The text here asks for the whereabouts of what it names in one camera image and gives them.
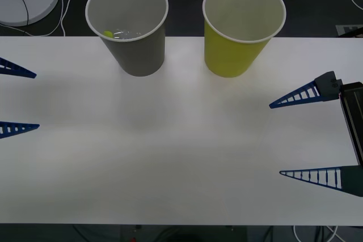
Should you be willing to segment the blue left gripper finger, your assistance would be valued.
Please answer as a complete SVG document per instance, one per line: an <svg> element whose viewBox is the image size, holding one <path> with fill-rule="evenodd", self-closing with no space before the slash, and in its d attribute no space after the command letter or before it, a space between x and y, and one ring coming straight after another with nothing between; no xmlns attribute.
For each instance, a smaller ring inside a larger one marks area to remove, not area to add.
<svg viewBox="0 0 363 242"><path fill-rule="evenodd" d="M37 74L19 66L13 62L10 62L4 58L1 58L1 68L0 73L3 75L13 75L16 77L24 77L24 78L36 78Z"/></svg>
<svg viewBox="0 0 363 242"><path fill-rule="evenodd" d="M18 122L1 121L1 139L33 131L38 129L39 127L39 124L25 124Z"/></svg>

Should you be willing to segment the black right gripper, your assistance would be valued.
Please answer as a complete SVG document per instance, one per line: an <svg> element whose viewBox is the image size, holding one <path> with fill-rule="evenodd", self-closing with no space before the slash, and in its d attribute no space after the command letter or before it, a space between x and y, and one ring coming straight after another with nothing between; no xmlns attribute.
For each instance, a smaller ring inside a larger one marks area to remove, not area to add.
<svg viewBox="0 0 363 242"><path fill-rule="evenodd" d="M360 165L282 170L279 174L309 184L362 197L362 83L344 84L334 71L326 72L312 82L270 103L270 109L337 100L340 102Z"/></svg>

